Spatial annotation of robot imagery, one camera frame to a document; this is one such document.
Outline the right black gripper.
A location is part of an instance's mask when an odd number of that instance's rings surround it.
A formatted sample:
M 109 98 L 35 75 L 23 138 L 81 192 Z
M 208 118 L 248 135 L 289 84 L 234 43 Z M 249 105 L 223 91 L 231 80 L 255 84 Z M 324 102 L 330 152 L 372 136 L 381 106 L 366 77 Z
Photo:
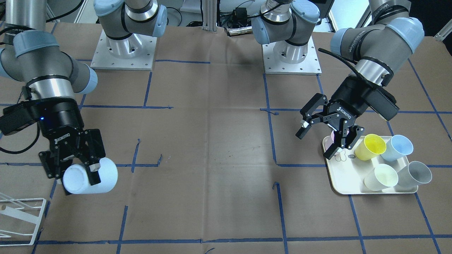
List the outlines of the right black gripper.
M 39 153 L 48 178 L 60 179 L 77 158 L 86 171 L 89 184 L 101 182 L 100 159 L 106 156 L 99 129 L 84 129 L 78 104 L 72 98 L 32 100 L 37 103 L 42 135 L 49 140 L 49 150 Z M 66 196 L 72 195 L 63 189 Z

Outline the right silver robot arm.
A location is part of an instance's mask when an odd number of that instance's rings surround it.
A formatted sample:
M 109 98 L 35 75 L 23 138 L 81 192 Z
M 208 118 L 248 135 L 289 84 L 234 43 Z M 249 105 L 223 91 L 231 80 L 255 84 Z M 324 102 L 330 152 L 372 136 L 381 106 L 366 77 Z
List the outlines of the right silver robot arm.
M 118 180 L 99 129 L 84 129 L 76 94 L 97 86 L 97 74 L 60 50 L 45 31 L 45 0 L 7 0 L 1 76 L 24 82 L 24 101 L 3 110 L 1 132 L 13 135 L 37 124 L 49 140 L 39 153 L 48 178 L 62 180 L 67 195 L 111 191 Z M 112 55 L 129 59 L 144 47 L 140 36 L 161 37 L 167 8 L 156 0 L 96 0 L 95 13 Z

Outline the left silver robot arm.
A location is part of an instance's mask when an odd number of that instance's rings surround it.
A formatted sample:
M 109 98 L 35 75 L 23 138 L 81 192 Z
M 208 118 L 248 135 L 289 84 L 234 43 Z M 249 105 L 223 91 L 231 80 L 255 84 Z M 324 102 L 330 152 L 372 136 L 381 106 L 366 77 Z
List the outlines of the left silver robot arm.
M 330 50 L 319 49 L 344 62 L 352 72 L 330 99 L 317 93 L 300 110 L 299 139 L 318 123 L 333 130 L 333 143 L 323 153 L 327 159 L 355 146 L 364 132 L 355 121 L 368 108 L 387 121 L 396 116 L 396 99 L 385 87 L 424 38 L 421 22 L 409 16 L 410 1 L 370 0 L 369 5 L 372 21 L 368 26 L 338 30 Z M 268 0 L 251 17 L 251 26 L 259 44 L 276 42 L 276 56 L 292 64 L 304 59 L 320 17 L 318 7 L 308 0 Z

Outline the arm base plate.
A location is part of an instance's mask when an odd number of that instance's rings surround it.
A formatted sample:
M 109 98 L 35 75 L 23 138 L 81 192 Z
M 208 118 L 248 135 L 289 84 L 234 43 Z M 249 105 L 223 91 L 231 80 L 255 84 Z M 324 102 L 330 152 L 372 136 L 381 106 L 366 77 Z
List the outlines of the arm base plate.
M 156 37 L 142 34 L 132 34 L 123 40 L 113 40 L 102 31 L 90 67 L 151 71 L 156 43 Z
M 312 37 L 303 46 L 293 46 L 286 41 L 262 45 L 264 70 L 266 74 L 321 74 Z

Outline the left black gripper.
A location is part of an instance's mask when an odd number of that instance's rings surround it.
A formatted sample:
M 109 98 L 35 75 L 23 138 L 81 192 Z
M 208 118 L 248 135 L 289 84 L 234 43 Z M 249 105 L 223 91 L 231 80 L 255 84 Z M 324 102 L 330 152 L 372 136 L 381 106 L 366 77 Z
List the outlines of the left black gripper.
M 330 99 L 317 93 L 307 102 L 300 110 L 303 120 L 295 136 L 302 139 L 314 124 L 329 125 L 334 130 L 334 142 L 323 152 L 323 157 L 331 159 L 339 148 L 352 149 L 363 135 L 365 128 L 355 124 L 355 121 L 368 107 L 385 120 L 391 120 L 400 109 L 396 103 L 383 87 L 349 76 Z

